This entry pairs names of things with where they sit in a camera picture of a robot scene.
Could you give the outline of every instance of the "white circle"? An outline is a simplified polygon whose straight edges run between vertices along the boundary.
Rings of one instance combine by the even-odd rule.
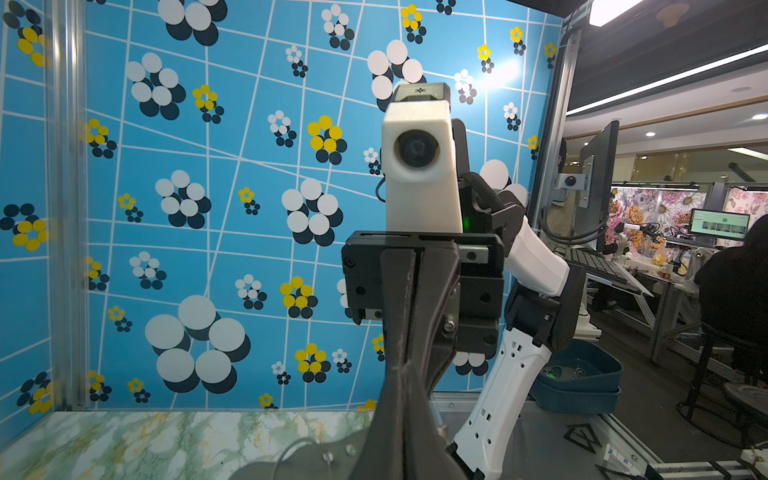
[[[150,73],[158,73],[163,69],[163,61],[155,53],[145,53],[144,57],[141,57],[141,64],[144,69]]]
[[[184,170],[176,170],[170,175],[170,181],[179,188],[185,188],[190,184],[190,176]]]
[[[310,221],[306,218],[304,212],[297,210],[291,212],[288,215],[288,228],[294,233],[302,233],[310,225]]]
[[[232,371],[232,362],[226,353],[208,350],[197,357],[195,371],[200,380],[205,383],[219,383],[229,376]]]
[[[179,84],[179,75],[170,68],[163,68],[157,76],[160,79],[160,83],[166,88],[173,88]]]
[[[301,206],[304,205],[304,197],[302,197],[301,192],[295,188],[284,191],[281,200],[283,202],[283,207],[292,212],[300,209]]]
[[[401,65],[408,58],[408,47],[400,40],[392,40],[386,46],[386,56],[393,65]]]
[[[179,25],[184,20],[184,6],[179,0],[160,0],[157,13],[169,25]]]
[[[186,350],[166,350],[157,358],[157,373],[168,382],[183,382],[194,373],[194,359]]]
[[[317,200],[317,210],[323,215],[331,216],[339,209],[339,201],[330,194],[325,194]]]
[[[187,196],[192,200],[202,200],[205,197],[205,188],[200,184],[189,184]]]
[[[163,209],[163,212],[165,212],[166,214],[173,215],[179,211],[179,208],[180,208],[179,200],[176,200],[173,197],[165,197],[160,202],[160,208]]]
[[[374,50],[368,55],[368,70],[374,75],[384,75],[389,68],[389,59],[381,50]]]
[[[129,61],[128,65],[125,65],[125,75],[128,77],[128,80],[142,81],[147,76],[147,71],[144,70],[144,67],[139,62]]]
[[[424,69],[422,68],[422,64],[414,58],[409,58],[402,65],[402,76],[412,84],[415,84],[417,81],[421,80],[423,74]]]
[[[201,3],[195,2],[187,5],[185,17],[187,18],[187,23],[194,30],[203,31],[210,26],[210,10]]]
[[[172,100],[170,90],[163,87],[162,85],[160,87],[155,87],[152,91],[152,100],[154,100],[154,102],[161,107],[168,105]]]
[[[154,191],[162,197],[169,197],[174,192],[174,184],[167,178],[161,178],[155,182]]]
[[[245,341],[245,329],[240,322],[231,318],[223,318],[210,326],[208,332],[210,344],[222,352],[237,350]]]
[[[379,100],[386,100],[392,96],[392,81],[384,75],[380,75],[373,79],[371,91],[374,97]]]
[[[323,235],[330,228],[328,217],[322,214],[312,215],[310,218],[310,231],[315,235]]]
[[[133,95],[137,101],[144,103],[152,98],[152,89],[143,81],[138,81],[131,87],[131,95]]]
[[[317,200],[323,193],[323,185],[314,178],[307,178],[301,182],[301,194],[307,200]]]
[[[456,352],[452,361],[454,365],[462,366],[467,363],[467,360],[469,360],[469,354],[467,352]]]
[[[179,305],[179,320],[192,330],[208,328],[215,318],[214,303],[202,295],[190,295]]]
[[[483,355],[482,353],[470,353],[468,360],[469,360],[469,365],[480,366],[485,362],[485,355]]]
[[[157,315],[147,322],[144,336],[156,349],[172,349],[184,339],[184,326],[173,315]]]
[[[182,200],[180,210],[185,216],[194,217],[197,215],[197,202],[190,198]]]

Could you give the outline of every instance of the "ceiling light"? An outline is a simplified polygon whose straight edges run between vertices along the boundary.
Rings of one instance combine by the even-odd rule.
[[[738,154],[749,155],[750,157],[759,158],[760,160],[768,160],[768,154],[764,154],[760,151],[750,150],[749,148],[729,148],[728,150],[734,151]]]
[[[642,0],[594,0],[589,23],[602,27],[640,2]]]
[[[652,88],[660,87],[661,85],[666,85],[668,83],[671,83],[673,81],[678,81],[682,78],[690,77],[691,75],[696,75],[701,73],[702,71],[711,70],[713,68],[720,67],[722,65],[727,65],[729,63],[732,63],[737,60],[741,60],[742,58],[747,58],[752,55],[756,55],[759,53],[763,53],[764,51],[768,51],[768,44],[765,44],[763,46],[753,48],[752,50],[743,51],[741,53],[731,55],[730,57],[722,58],[718,61],[713,61],[712,63],[708,63],[706,65],[701,65],[700,67],[692,68],[689,71],[684,71],[682,73],[672,75],[671,77],[662,78],[659,81],[652,82],[647,85],[643,85],[642,87],[633,88],[632,90],[627,90],[624,93],[620,93],[617,95],[614,95],[613,97],[604,98],[603,100],[599,100],[590,104],[585,105],[584,107],[575,108],[573,110],[567,111],[566,115],[573,115],[577,114],[580,111],[590,110],[595,107],[599,107],[600,105],[605,105],[607,103],[611,103],[612,101],[620,100],[622,98],[630,97],[634,94],[639,94],[643,91],[648,91]]]

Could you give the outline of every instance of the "green marble tabletop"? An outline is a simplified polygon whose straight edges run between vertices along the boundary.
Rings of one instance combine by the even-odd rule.
[[[295,439],[335,442],[372,412],[55,412],[0,454],[3,480],[227,480]]]

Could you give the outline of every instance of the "yellow circle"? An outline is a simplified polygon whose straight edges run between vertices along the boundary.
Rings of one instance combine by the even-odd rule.
[[[313,137],[316,135],[320,135],[320,125],[316,121],[314,121],[306,126],[306,131]]]
[[[328,135],[330,135],[333,140],[339,140],[341,138],[341,134],[341,127],[331,127],[330,131],[328,132]]]
[[[33,52],[32,55],[29,56],[29,58],[32,59],[32,63],[37,65],[38,67],[43,66],[43,56],[37,52]]]
[[[312,137],[312,140],[310,140],[310,147],[312,147],[313,150],[323,148],[323,137]]]
[[[27,243],[27,236],[23,233],[19,233],[18,235],[13,237],[13,244],[17,247],[20,247],[21,245],[24,245]]]
[[[18,49],[26,53],[27,55],[30,55],[33,51],[35,51],[32,48],[32,44],[29,43],[29,40],[26,38],[20,38],[18,42],[16,42],[16,45],[18,45]]]
[[[328,115],[323,115],[322,117],[320,117],[320,120],[317,123],[320,124],[320,128],[322,128],[323,130],[328,130],[333,126],[333,120],[331,120],[331,117],[329,117]]]
[[[29,231],[32,230],[32,224],[27,220],[23,220],[16,225],[16,228],[22,233],[29,233]]]
[[[323,147],[329,154],[332,154],[336,151],[336,141],[332,138],[328,138],[326,139],[325,143],[323,143]]]

